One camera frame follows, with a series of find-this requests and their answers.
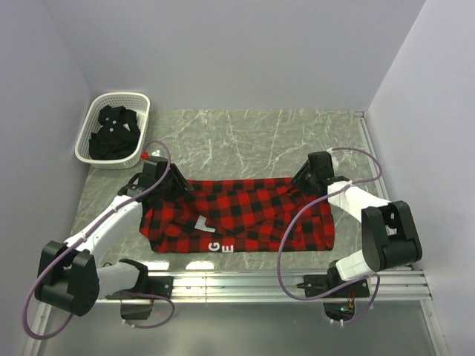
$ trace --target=red and black plaid fabric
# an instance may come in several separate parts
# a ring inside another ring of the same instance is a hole
[[[291,179],[188,180],[194,190],[174,202],[157,200],[140,232],[157,252],[277,251],[293,217],[317,198],[304,195]],[[284,251],[331,250],[334,240],[324,201],[305,211]]]

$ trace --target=laundry basket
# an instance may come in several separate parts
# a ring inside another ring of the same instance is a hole
[[[106,105],[112,107],[124,106],[127,109],[137,112],[137,126],[140,129],[140,138],[135,151],[128,157],[114,160],[91,159],[89,155],[89,139],[91,132],[97,133],[101,125],[97,121],[99,112]],[[148,126],[148,111],[150,110],[150,100],[139,93],[107,93],[95,99],[89,108],[88,115],[82,125],[81,133],[76,143],[74,152],[76,157],[95,168],[102,169],[125,169],[134,167],[140,159],[143,144],[145,142],[145,132]]]

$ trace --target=robotic arm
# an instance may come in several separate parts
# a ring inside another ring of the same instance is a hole
[[[87,239],[55,266],[35,290],[37,300],[82,316],[97,299],[116,291],[145,290],[148,269],[133,260],[120,260],[109,267],[96,268],[107,249],[122,235],[130,224],[137,223],[148,211],[154,199],[173,200],[193,188],[186,182],[175,165],[171,165],[166,178],[150,194],[117,209],[122,202],[150,188],[166,170],[166,160],[157,156],[144,156],[141,173],[136,174],[121,188],[109,207],[88,227],[64,243],[50,242],[42,251],[39,274],[68,246],[85,236],[109,210],[115,210]],[[308,155],[308,160],[292,179],[306,194],[323,196],[341,190],[350,182],[335,177],[329,152]],[[338,206],[361,222],[362,250],[330,263],[328,286],[332,288],[344,281],[353,280],[387,268],[416,262],[422,257],[422,248],[416,227],[405,202],[389,202],[351,186],[345,192],[330,197],[330,204]]]

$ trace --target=wall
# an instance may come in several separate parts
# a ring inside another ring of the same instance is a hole
[[[424,0],[44,0],[95,94],[367,109]]]
[[[87,171],[73,144],[91,91],[40,1],[1,3],[0,48],[0,345],[10,356],[26,342],[21,306],[42,246],[73,222]]]
[[[368,111],[453,355],[474,355],[475,2],[427,0]]]

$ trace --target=gray marble surface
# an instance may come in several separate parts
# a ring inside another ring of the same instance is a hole
[[[173,162],[189,179],[246,179],[292,177],[313,151],[329,147],[363,148],[358,120],[352,111],[308,110],[180,110],[151,114],[147,140],[162,139]],[[370,177],[367,157],[353,152],[335,153],[337,175],[350,179]],[[73,233],[84,228],[111,202],[116,192],[136,172],[134,168],[106,171],[91,168],[79,203]],[[376,186],[363,186],[376,194]],[[359,223],[332,207],[335,247],[332,251],[283,253],[288,269],[326,268],[361,245]],[[106,252],[100,264],[120,258],[146,263],[150,269],[214,269],[240,271],[275,269],[276,253],[158,254],[131,226]]]

